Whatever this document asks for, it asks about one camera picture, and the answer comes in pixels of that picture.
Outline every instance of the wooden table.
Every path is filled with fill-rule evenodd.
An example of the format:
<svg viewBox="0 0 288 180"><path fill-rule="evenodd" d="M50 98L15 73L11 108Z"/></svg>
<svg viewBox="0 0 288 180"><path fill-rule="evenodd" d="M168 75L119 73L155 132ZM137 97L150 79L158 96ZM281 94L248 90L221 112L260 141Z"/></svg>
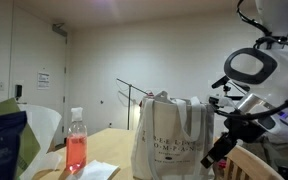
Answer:
<svg viewBox="0 0 288 180"><path fill-rule="evenodd" d="M87 163L93 160L106 162L119 169L111 176L114 180L133 179L131 154L135 131L105 129L87 138ZM66 179L69 172L65 171L66 148L56 151L63 158L56 171L38 172L33 179Z"/></svg>

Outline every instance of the microphone stand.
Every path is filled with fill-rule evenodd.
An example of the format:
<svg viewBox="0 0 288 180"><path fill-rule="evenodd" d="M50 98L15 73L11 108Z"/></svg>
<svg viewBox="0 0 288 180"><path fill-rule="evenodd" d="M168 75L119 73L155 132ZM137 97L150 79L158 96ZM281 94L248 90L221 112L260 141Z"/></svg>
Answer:
<svg viewBox="0 0 288 180"><path fill-rule="evenodd" d="M124 81L122 81L122 80L120 80L120 79L118 79L118 78L116 78L116 80L118 80L118 81L120 81L120 82L122 82L122 83L128 85L127 130L130 130L130 106L131 106L130 104L131 104L131 89L134 88L134 89L136 89L136 90L138 90L138 91L140 91L140 92L142 92L142 93L144 93L144 94L146 94L146 95L148 95L148 93L146 93L145 91L138 89L137 87L133 86L132 84L126 83L126 82L124 82Z"/></svg>

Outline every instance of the cable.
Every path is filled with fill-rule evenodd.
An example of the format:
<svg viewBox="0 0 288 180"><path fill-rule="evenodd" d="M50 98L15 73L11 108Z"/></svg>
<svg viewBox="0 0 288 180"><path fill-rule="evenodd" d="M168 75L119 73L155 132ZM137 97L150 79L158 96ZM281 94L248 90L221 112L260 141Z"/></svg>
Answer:
<svg viewBox="0 0 288 180"><path fill-rule="evenodd" d="M268 42L268 41L273 41L276 42L278 44L282 44L282 45L287 45L288 46L288 42L283 42L280 40L276 40L273 37L262 37L260 39L258 39L256 41L256 45L260 45L262 43ZM260 118L264 118L267 116L271 116L273 114L276 114L280 111L282 111L283 109L288 108L288 99L279 107L265 111L265 112L261 112L261 113L255 113L255 114L246 114L246 115L236 115L236 114L228 114L224 111L220 111L218 109L215 109L215 113L227 117L227 118L232 118L232 119L240 119L240 120L246 120L246 121L252 121L254 119L260 119Z"/></svg>
<svg viewBox="0 0 288 180"><path fill-rule="evenodd" d="M238 91L240 91L242 94L246 94L244 93L242 90L240 90L235 84L231 83L231 82L228 82L229 84L231 84L232 86L234 86Z"/></svg>
<svg viewBox="0 0 288 180"><path fill-rule="evenodd" d="M260 23L256 22L254 19L250 20L248 17L246 17L241 11L240 11L240 5L243 3L244 0L240 0L237 3L237 14L240 16L241 20L256 27L257 29L261 30L265 36L270 36L272 34L272 32L270 32L268 29L266 29L266 27L264 27L263 25L261 25Z"/></svg>

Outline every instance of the plastic bottle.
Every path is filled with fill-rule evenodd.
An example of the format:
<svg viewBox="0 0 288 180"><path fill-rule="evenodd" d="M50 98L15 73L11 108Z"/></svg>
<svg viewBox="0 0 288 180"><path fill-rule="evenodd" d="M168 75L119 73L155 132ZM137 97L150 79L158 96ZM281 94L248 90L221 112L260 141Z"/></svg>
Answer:
<svg viewBox="0 0 288 180"><path fill-rule="evenodd" d="M82 121L83 108L72 108L72 124L66 139L66 169L74 173L86 164L87 130Z"/></svg>

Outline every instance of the white door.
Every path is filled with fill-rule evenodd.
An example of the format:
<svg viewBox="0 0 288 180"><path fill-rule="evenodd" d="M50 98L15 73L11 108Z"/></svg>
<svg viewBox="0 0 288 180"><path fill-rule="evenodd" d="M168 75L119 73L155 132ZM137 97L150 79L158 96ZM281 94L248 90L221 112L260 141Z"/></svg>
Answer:
<svg viewBox="0 0 288 180"><path fill-rule="evenodd" d="M15 96L15 85L22 85L19 103L44 106L62 115L54 137L55 145L64 142L65 41L65 37L52 31L51 24L15 6L10 97ZM39 82L38 74L48 76L48 82Z"/></svg>

